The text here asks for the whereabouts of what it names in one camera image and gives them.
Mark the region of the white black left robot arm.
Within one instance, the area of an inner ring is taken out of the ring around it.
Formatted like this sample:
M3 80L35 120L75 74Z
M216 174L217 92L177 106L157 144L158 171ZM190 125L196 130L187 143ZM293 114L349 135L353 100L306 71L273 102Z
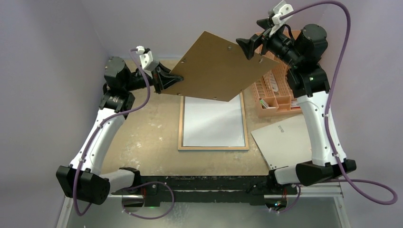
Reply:
M80 201L89 205L101 205L107 196L119 190L137 194L142 187L140 172L136 168L123 167L102 175L101 169L106 153L117 131L129 113L143 108L147 101L134 108L132 91L145 88L157 93L183 81L159 61L152 63L150 70L139 66L131 72L121 57L111 57L106 62L103 96L94 125L84 145L68 166L60 166L57 180L66 197L75 207Z

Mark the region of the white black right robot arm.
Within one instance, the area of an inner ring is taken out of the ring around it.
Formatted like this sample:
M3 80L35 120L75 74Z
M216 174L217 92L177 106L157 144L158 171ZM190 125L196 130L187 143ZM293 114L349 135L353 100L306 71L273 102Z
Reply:
M348 159L338 144L329 106L331 88L319 61L326 51L327 33L319 25L305 25L295 38L285 35L288 26L278 26L271 19L260 19L257 25L262 33L249 39L238 38L247 59L255 50L272 53L288 66L287 83L300 106L311 144L311 160L293 166L271 170L267 188L279 193L290 184L313 184L339 178L356 170L356 162Z

